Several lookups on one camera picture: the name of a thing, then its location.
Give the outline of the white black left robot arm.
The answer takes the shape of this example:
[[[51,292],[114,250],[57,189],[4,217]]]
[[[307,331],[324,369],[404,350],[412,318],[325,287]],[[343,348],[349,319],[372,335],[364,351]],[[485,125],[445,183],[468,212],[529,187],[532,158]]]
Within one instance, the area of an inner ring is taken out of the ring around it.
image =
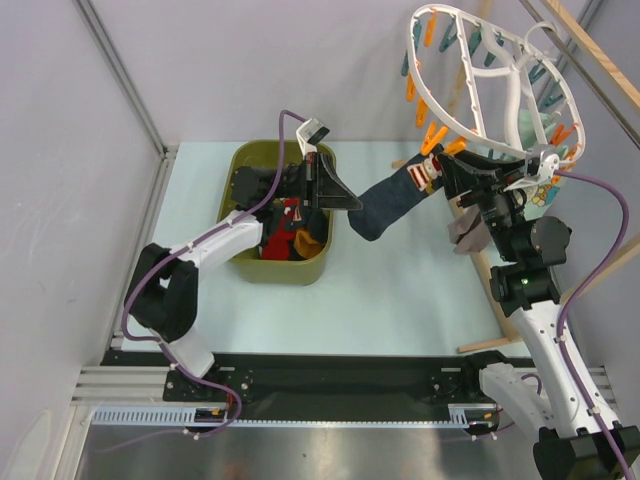
[[[220,376],[214,354],[196,327],[199,283],[237,254],[276,232],[273,201],[291,199],[316,210],[359,210],[358,197],[340,180],[333,159],[312,152],[297,164],[275,168],[241,166],[231,175],[235,208],[211,230],[181,245],[151,243],[139,254],[124,302],[123,318],[135,319],[183,368],[185,388],[199,400],[214,397]]]

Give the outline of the white round clip hanger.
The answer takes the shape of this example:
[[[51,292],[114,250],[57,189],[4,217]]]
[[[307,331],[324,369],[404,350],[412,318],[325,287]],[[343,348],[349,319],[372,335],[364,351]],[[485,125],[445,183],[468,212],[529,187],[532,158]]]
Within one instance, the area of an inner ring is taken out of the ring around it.
[[[463,75],[462,86],[468,91],[473,116],[471,128],[455,118],[453,107],[444,107],[434,97],[421,74],[419,45],[431,45],[440,14],[450,19],[440,50],[444,52],[454,44],[458,46]],[[558,101],[562,104],[558,112],[567,111],[572,120],[569,130],[556,128],[552,137],[546,135],[541,111],[534,95],[533,85],[539,72],[550,75],[554,80],[554,85],[560,89]],[[490,150],[521,158],[528,149],[522,144],[519,114],[522,109],[526,109],[538,145],[557,147],[570,136],[576,137],[576,142],[559,158],[560,166],[570,167],[584,154],[586,133],[571,89],[551,57],[531,44],[529,34],[518,36],[450,5],[427,4],[415,10],[409,20],[402,75],[407,79],[406,99],[409,102],[418,102],[417,125],[432,112],[443,123],[446,131],[453,131],[462,138]],[[479,79],[500,80],[504,83],[501,140],[487,134],[477,87]]]

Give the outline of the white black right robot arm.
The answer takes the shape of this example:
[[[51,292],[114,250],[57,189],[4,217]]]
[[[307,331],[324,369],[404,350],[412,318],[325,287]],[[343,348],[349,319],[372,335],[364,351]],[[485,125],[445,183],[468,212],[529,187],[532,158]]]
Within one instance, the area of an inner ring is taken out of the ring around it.
[[[473,401],[496,401],[531,439],[544,479],[631,479],[639,457],[639,429],[623,425],[603,398],[567,324],[551,267],[566,262],[571,230],[559,218],[528,220],[528,188],[553,177],[576,178],[552,150],[522,160],[493,162],[472,152],[440,153],[447,198],[475,206],[503,265],[490,271],[490,290],[513,319],[541,380],[537,394],[508,361],[463,373],[461,388]]]

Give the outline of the grey beige sock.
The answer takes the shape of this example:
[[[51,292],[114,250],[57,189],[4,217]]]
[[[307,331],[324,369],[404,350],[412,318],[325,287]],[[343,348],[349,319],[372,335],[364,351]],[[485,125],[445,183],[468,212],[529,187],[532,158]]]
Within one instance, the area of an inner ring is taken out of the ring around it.
[[[449,241],[454,245],[457,255],[470,255],[484,250],[492,237],[484,223],[477,205],[466,209],[464,213],[447,226]]]

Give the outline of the red patterned sock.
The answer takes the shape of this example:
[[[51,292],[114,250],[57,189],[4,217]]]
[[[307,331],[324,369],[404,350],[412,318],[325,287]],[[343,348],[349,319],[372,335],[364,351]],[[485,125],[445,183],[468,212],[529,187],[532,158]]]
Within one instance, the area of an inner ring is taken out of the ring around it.
[[[297,232],[304,226],[300,201],[284,199],[270,210],[266,227],[266,240],[261,250],[262,260],[301,261],[303,257],[295,247]]]

